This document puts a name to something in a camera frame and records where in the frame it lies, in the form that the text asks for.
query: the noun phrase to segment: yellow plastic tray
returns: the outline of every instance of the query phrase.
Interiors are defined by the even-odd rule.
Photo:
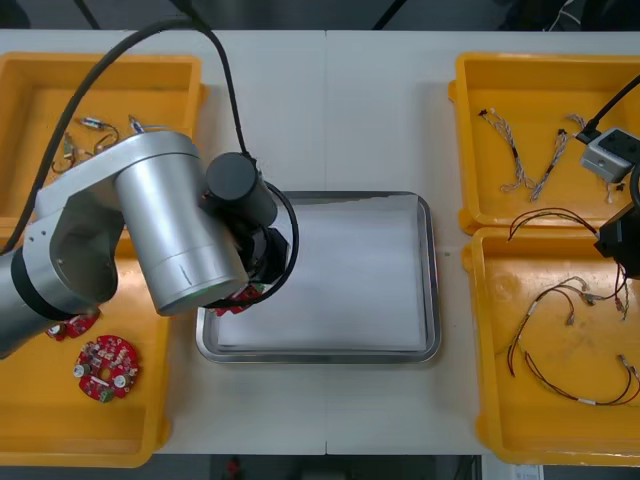
[[[64,106],[100,58],[0,57],[0,243],[15,225]],[[76,116],[98,117],[126,137],[132,114],[194,138],[206,94],[194,57],[124,56],[96,81]],[[69,131],[84,148],[101,135],[74,124]],[[155,313],[126,231],[116,261],[118,292],[89,332],[60,343],[40,335],[0,362],[0,465],[134,467],[167,440],[169,321]],[[88,398],[72,375],[82,345],[103,334],[131,341],[142,361],[135,390],[108,404]]]
[[[0,240],[11,233],[0,228]],[[169,322],[159,317],[130,241],[118,246],[119,287],[84,335],[57,342],[46,334],[0,362],[0,465],[135,467],[167,440]],[[82,346],[118,335],[141,358],[141,374],[124,399],[86,396],[72,371]]]
[[[62,110],[101,57],[49,53],[0,57],[0,225],[13,225],[20,214]],[[194,138],[206,93],[195,57],[125,55],[94,83],[75,116],[106,121],[123,138],[132,134],[129,114],[143,124],[164,125]],[[89,150],[105,134],[75,122],[68,131]],[[58,156],[62,157],[62,147]],[[46,183],[54,177],[50,173]]]
[[[589,120],[640,72],[640,57],[465,53],[449,86],[455,103],[464,206],[460,226],[473,233],[481,226],[508,226],[519,214],[544,207],[564,207],[594,225],[611,218],[629,202],[628,191],[614,193],[608,204],[604,182],[580,166],[584,145],[569,141],[540,198],[529,201],[524,187],[503,193],[512,183],[514,160],[506,141],[478,113],[495,108],[511,125],[527,174],[539,181],[551,162],[559,128],[579,130],[564,117]],[[640,90],[628,94],[602,120],[602,131],[618,126],[640,133]],[[573,224],[558,219],[532,225]]]
[[[593,247],[589,232],[524,228],[507,243],[507,229],[483,228],[463,251],[469,272],[477,330],[481,441],[507,463],[640,465],[640,397],[628,406],[590,406],[545,389],[515,354],[516,378],[506,353],[533,299],[545,288],[580,275],[595,293],[613,291],[616,266]],[[626,374],[624,354],[640,367],[640,322],[636,282],[630,282],[625,322],[612,300],[587,307],[573,295],[575,324],[560,295],[545,297],[521,344],[560,388],[582,398],[611,400]]]

